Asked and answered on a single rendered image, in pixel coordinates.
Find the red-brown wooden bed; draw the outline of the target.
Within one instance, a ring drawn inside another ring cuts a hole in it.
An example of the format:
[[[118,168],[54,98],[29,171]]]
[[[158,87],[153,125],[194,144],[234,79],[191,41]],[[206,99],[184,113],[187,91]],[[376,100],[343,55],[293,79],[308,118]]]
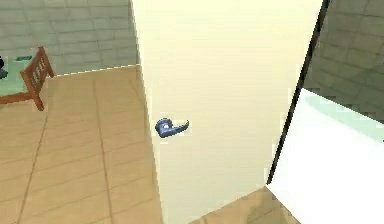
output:
[[[6,78],[0,79],[0,105],[33,100],[39,111],[44,110],[40,92],[46,77],[55,76],[49,58],[43,46],[38,46],[29,61],[15,61],[8,56],[1,56]]]

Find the cream room door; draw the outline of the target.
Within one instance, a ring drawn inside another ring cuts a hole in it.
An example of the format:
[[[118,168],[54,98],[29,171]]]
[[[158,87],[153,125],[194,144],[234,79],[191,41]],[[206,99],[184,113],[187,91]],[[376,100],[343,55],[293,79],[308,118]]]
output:
[[[164,224],[264,187],[323,0],[131,0]]]

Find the black object on bed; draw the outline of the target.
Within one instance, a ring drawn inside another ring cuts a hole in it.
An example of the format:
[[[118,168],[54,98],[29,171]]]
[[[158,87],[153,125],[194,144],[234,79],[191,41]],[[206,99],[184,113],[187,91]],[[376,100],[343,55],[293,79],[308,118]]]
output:
[[[0,79],[6,78],[8,75],[8,72],[4,69],[4,60],[0,56]]]

